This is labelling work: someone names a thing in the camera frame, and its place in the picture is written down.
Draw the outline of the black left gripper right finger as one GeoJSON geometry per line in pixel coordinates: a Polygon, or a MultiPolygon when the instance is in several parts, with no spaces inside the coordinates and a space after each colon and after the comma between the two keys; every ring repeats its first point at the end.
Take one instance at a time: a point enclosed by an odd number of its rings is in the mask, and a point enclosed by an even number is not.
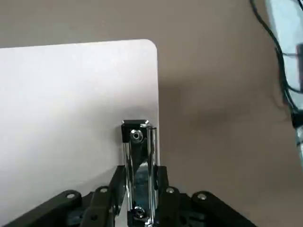
{"type": "Polygon", "coordinates": [[[169,185],[165,166],[157,168],[156,227],[254,227],[255,224],[208,191],[192,196],[169,185]]]}

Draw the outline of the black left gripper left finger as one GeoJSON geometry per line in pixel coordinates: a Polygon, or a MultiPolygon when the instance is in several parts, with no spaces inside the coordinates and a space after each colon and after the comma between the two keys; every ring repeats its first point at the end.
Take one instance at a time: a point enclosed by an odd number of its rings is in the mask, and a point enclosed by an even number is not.
{"type": "Polygon", "coordinates": [[[125,196],[125,167],[117,166],[108,185],[82,196],[65,190],[10,221],[7,227],[113,227],[125,196]]]}

